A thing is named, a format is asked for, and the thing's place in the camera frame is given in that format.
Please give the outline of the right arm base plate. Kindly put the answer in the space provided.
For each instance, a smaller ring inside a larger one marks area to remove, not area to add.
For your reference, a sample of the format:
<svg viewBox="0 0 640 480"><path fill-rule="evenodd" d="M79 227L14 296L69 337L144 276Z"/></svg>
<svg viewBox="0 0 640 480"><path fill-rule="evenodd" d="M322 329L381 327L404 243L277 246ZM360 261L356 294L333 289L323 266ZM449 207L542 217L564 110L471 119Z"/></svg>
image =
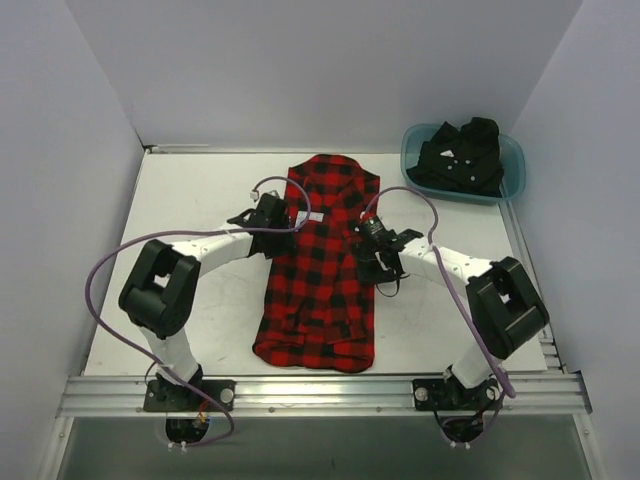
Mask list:
<svg viewBox="0 0 640 480"><path fill-rule="evenodd" d="M501 396L495 379L465 388L456 378L418 378L412 381L417 411L480 411L493 406Z"/></svg>

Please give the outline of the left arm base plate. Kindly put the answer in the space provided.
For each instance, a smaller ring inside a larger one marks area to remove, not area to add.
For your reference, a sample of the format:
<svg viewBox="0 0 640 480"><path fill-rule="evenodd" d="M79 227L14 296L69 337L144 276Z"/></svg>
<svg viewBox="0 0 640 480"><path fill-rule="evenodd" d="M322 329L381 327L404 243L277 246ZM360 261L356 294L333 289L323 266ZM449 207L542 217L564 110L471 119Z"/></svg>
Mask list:
<svg viewBox="0 0 640 480"><path fill-rule="evenodd" d="M234 408L236 383L230 379L203 380L198 388L227 411ZM202 396L184 387L155 379L147 386L142 410L150 413L214 412L219 408Z"/></svg>

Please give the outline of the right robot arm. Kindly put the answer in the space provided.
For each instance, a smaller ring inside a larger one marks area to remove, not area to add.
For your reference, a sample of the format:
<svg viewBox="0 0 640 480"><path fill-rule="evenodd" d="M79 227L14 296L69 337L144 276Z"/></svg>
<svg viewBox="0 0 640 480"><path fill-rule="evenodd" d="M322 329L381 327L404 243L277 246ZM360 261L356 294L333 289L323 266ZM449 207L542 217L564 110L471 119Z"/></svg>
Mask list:
<svg viewBox="0 0 640 480"><path fill-rule="evenodd" d="M447 367L446 402L465 409L479 397L479 387L495 378L507 397L516 391L503 363L549 324L550 315L519 260L472 257L437 245L426 234L388 229L376 214L366 213L355 228L353 251L363 284L398 284L417 276L444 286L458 308L473 345Z"/></svg>

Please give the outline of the red black plaid shirt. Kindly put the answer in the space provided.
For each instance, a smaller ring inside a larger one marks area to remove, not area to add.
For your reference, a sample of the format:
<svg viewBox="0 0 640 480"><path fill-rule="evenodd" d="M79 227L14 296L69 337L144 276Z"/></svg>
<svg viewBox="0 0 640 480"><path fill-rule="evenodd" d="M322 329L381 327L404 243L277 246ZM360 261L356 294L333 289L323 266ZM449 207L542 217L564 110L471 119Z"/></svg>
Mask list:
<svg viewBox="0 0 640 480"><path fill-rule="evenodd" d="M253 353L276 367L360 373L374 363L375 289L357 278L356 228L378 175L318 154L288 170L293 253L272 261Z"/></svg>

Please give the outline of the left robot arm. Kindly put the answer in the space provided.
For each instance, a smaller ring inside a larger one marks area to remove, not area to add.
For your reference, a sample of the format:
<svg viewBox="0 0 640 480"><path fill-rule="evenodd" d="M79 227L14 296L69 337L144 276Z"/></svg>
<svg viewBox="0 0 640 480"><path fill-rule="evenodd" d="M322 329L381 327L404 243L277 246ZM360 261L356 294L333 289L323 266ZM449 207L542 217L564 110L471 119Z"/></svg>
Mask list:
<svg viewBox="0 0 640 480"><path fill-rule="evenodd" d="M265 193L257 205L229 219L211 235L175 243L144 244L121 290L118 305L159 359L156 394L180 411L202 399L202 367L192 354L185 325L204 275L236 260L266 259L294 250L286 202Z"/></svg>

